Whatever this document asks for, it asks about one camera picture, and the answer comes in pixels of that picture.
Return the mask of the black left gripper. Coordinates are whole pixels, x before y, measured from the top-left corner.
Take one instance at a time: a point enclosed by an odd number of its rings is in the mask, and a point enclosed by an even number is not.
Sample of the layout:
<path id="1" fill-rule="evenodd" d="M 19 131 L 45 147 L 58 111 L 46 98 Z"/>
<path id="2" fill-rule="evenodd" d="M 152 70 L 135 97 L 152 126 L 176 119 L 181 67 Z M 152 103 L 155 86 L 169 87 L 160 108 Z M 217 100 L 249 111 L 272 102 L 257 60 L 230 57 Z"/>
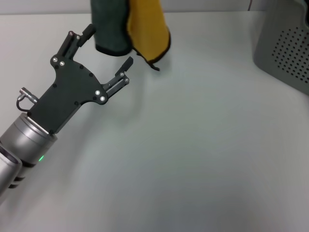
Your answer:
<path id="1" fill-rule="evenodd" d="M 85 66 L 72 60 L 95 32 L 93 24 L 89 24 L 82 35 L 69 31 L 57 55 L 51 59 L 56 79 L 29 112 L 29 117 L 47 132 L 58 133 L 83 104 L 104 105 L 108 97 L 129 84 L 125 72 L 133 64 L 132 57 L 128 57 L 115 77 L 105 84 L 101 84 Z"/>

